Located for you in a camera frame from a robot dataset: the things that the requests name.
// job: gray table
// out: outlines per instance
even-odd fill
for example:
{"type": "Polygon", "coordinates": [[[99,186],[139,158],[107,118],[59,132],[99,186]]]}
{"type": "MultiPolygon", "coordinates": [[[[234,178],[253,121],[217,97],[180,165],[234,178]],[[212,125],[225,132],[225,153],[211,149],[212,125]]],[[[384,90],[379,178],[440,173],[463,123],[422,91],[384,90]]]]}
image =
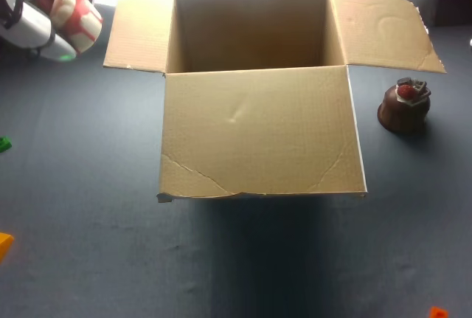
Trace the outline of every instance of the gray table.
{"type": "Polygon", "coordinates": [[[102,68],[108,34],[72,63],[0,69],[0,317],[470,316],[472,27],[431,30],[448,75],[350,67],[366,198],[172,204],[164,80],[102,68]],[[406,75],[432,90],[424,136],[376,120],[406,75]]]}

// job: red strawberry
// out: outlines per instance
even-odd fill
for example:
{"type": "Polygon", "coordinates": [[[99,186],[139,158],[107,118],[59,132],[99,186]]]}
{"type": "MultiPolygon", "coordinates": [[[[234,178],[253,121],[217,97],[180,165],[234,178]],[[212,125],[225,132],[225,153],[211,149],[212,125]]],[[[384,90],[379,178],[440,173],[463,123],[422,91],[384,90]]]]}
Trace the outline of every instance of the red strawberry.
{"type": "Polygon", "coordinates": [[[409,84],[403,84],[402,86],[399,86],[397,89],[397,93],[404,100],[413,100],[418,96],[418,92],[416,91],[416,89],[414,89],[409,84]]]}

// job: chocolate cake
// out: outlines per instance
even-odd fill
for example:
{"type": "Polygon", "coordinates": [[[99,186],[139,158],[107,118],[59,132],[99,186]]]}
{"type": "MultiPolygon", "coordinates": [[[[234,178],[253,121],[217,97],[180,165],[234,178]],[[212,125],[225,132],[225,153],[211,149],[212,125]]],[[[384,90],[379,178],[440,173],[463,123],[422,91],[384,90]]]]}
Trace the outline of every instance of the chocolate cake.
{"type": "Polygon", "coordinates": [[[412,133],[421,130],[428,113],[431,91],[426,82],[409,77],[400,79],[385,92],[377,118],[387,130],[412,133]]]}

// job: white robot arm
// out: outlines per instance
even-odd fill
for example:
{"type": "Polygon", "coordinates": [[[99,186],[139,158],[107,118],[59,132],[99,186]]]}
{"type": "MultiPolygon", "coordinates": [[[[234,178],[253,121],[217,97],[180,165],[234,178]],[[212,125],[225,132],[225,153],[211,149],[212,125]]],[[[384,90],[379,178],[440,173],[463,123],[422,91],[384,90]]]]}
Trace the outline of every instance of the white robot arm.
{"type": "Polygon", "coordinates": [[[45,58],[71,60],[100,34],[102,20],[92,1],[51,0],[43,12],[24,0],[0,0],[0,38],[45,58]]]}

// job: red-orange object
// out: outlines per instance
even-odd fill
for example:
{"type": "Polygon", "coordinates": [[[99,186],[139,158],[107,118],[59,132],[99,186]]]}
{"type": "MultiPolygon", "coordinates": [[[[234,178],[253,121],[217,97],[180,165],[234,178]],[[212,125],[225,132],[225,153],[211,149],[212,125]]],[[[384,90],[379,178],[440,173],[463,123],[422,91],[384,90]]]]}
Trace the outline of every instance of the red-orange object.
{"type": "Polygon", "coordinates": [[[13,238],[11,235],[0,233],[0,262],[5,254],[7,254],[8,249],[12,245],[14,239],[15,238],[13,238]]]}
{"type": "Polygon", "coordinates": [[[429,318],[448,318],[449,314],[445,309],[441,309],[438,307],[431,308],[431,313],[429,314],[429,318]]]}

